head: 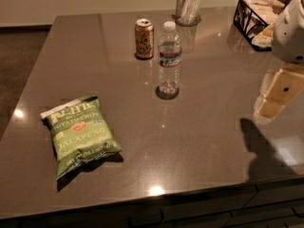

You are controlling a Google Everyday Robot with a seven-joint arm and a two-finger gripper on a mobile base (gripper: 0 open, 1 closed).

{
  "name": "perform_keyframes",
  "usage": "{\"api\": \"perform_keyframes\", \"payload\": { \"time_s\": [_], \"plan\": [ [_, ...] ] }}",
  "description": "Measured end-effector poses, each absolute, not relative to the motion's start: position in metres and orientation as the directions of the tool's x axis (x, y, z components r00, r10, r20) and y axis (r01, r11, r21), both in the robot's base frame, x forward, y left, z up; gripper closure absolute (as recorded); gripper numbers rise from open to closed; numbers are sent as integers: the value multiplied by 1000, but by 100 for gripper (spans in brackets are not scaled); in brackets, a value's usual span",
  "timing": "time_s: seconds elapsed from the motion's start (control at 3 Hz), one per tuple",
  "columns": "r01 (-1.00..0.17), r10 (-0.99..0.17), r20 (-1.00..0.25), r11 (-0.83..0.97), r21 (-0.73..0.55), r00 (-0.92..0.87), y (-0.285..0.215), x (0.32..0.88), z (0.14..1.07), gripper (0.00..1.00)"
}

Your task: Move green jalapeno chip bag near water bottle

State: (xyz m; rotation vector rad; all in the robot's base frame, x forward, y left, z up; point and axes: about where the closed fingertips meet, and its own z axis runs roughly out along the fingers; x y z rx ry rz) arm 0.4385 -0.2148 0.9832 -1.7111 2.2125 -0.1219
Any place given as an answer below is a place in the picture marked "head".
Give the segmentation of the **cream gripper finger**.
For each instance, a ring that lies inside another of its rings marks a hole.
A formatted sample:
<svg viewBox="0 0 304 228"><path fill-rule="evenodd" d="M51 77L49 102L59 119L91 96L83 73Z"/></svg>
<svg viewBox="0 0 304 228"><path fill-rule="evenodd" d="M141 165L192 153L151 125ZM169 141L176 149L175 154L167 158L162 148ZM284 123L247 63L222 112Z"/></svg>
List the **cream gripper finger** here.
<svg viewBox="0 0 304 228"><path fill-rule="evenodd" d="M279 69L269 69L256 100L256 113L265 118L274 118L303 90L303 66L288 64Z"/></svg>

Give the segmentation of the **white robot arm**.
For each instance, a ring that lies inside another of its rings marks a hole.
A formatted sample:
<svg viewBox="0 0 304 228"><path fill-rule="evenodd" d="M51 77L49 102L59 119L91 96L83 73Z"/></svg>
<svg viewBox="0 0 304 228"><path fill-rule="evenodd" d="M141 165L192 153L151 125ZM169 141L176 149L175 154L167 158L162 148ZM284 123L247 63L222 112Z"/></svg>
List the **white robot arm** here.
<svg viewBox="0 0 304 228"><path fill-rule="evenodd" d="M275 21L272 51L283 67L264 76L255 113L273 119L304 90L304 0L292 0Z"/></svg>

